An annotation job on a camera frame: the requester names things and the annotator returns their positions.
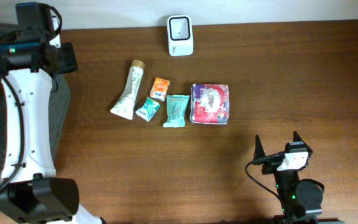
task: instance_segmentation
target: wooden table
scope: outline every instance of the wooden table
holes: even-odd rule
[[[255,135],[267,154],[297,130],[312,147],[300,178],[326,186],[321,218],[358,223],[358,21],[195,26],[194,54],[171,57],[164,27],[64,30],[78,72],[65,75],[70,109],[57,154],[58,177],[76,180],[80,202],[108,223],[247,222],[281,214],[278,200],[248,179]],[[141,106],[155,77],[169,94],[193,83],[229,85],[227,126],[162,128],[109,112],[132,59],[145,62]],[[261,167],[250,172],[274,188]],[[0,213],[0,223],[11,220]]]

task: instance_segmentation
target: brown tabletop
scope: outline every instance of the brown tabletop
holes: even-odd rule
[[[279,201],[247,178],[255,135],[267,154],[297,130],[314,150],[300,178],[322,182],[321,218],[358,223],[358,21],[194,26],[195,49],[171,57],[164,27],[64,30],[78,71],[65,75],[71,102],[57,152],[58,177],[75,179],[80,202],[108,223],[216,223],[282,213]],[[155,77],[168,94],[193,83],[229,85],[227,126],[163,128],[109,112],[131,60],[145,63],[135,108]],[[250,173],[274,189],[261,167]],[[0,223],[12,220],[0,213]]]

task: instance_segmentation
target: white container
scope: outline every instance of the white container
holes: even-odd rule
[[[193,29],[191,19],[185,15],[170,16],[167,19],[168,48],[171,56],[193,53]]]

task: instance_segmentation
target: white tube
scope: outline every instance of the white tube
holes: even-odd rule
[[[126,119],[134,117],[135,100],[142,81],[144,63],[140,60],[133,60],[129,69],[127,84],[118,102],[111,108],[110,112]]]

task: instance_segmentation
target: orange packet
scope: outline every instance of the orange packet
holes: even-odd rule
[[[150,97],[155,100],[165,101],[169,84],[169,80],[155,78]]]

